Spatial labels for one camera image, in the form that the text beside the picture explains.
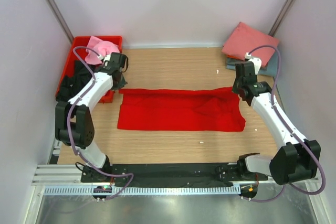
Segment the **red t-shirt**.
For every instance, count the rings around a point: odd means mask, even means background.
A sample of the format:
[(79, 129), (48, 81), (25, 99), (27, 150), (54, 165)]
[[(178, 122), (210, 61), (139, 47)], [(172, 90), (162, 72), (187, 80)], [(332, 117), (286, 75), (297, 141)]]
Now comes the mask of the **red t-shirt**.
[(246, 121), (230, 87), (213, 90), (123, 89), (117, 127), (137, 131), (241, 132)]

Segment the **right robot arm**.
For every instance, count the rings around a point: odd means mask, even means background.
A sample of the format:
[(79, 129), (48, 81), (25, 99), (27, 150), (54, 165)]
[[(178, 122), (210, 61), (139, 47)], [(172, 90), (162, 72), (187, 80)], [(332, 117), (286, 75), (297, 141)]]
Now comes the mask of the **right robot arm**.
[(260, 173), (272, 177), (279, 185), (314, 178), (321, 152), (319, 143), (296, 130), (283, 110), (276, 107), (270, 85), (257, 80), (253, 62), (238, 63), (235, 69), (232, 91), (260, 115), (278, 148), (274, 157), (259, 153), (240, 156), (238, 177), (248, 180)]

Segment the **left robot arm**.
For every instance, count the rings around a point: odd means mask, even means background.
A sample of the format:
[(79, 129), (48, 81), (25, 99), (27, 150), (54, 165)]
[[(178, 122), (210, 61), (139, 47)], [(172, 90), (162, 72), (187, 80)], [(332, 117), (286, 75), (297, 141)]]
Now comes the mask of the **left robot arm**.
[(108, 91), (119, 90), (127, 84), (123, 73), (128, 69), (129, 60), (126, 55), (113, 52), (95, 70), (83, 59), (80, 61), (89, 70), (91, 79), (67, 102), (57, 103), (55, 137), (70, 146), (73, 153), (93, 169), (93, 176), (98, 181), (106, 182), (112, 174), (110, 161), (94, 141), (91, 112)]

